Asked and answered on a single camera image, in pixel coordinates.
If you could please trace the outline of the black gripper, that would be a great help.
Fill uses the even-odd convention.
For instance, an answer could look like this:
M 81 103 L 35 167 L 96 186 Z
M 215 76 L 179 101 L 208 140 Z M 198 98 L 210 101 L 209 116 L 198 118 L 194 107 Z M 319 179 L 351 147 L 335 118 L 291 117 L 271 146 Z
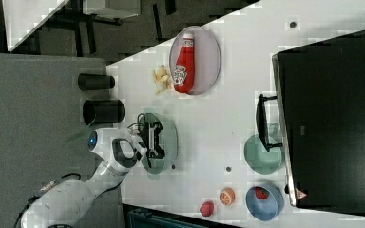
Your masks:
M 148 158 L 162 159 L 165 156 L 164 150 L 160 147 L 160 134 L 163 127 L 160 122 L 145 123 L 141 129 L 141 137 L 147 148 Z

